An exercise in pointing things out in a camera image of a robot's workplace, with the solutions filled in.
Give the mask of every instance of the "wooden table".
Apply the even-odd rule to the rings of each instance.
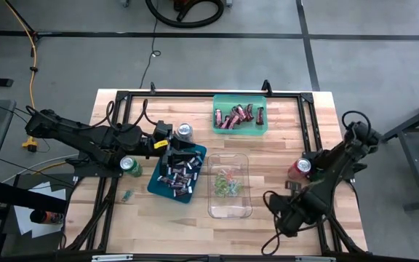
[[[98,90],[90,124],[100,121],[106,105],[117,90]],[[341,142],[338,118],[331,92],[314,92],[316,115],[324,148]],[[268,98],[268,131],[263,136],[216,135],[212,131],[212,98],[148,98],[150,119],[164,120],[174,127],[182,122],[193,126],[195,143],[208,148],[207,157],[221,152],[237,152],[249,157],[252,215],[245,219],[223,220],[208,215],[207,167],[202,168],[193,199],[181,204],[147,192],[157,159],[138,158],[143,165],[140,178],[126,176],[119,181],[108,241],[109,253],[237,254],[260,255],[261,246],[274,234],[273,216],[263,204],[267,190],[289,194],[284,189],[287,168],[303,151],[297,102],[294,99]],[[141,112],[143,98],[133,98],[129,122]],[[307,117],[311,136],[311,122]],[[142,120],[145,132],[153,125]],[[86,178],[75,190],[67,214],[68,244],[84,228],[92,215],[98,178]],[[126,190],[132,197],[121,202]],[[367,248],[362,222],[353,191],[341,183],[335,191],[335,212],[343,228],[362,249]],[[99,242],[103,221],[99,222]],[[332,248],[329,225],[328,244]],[[277,255],[319,255],[318,231],[300,232],[298,237],[281,236]]]

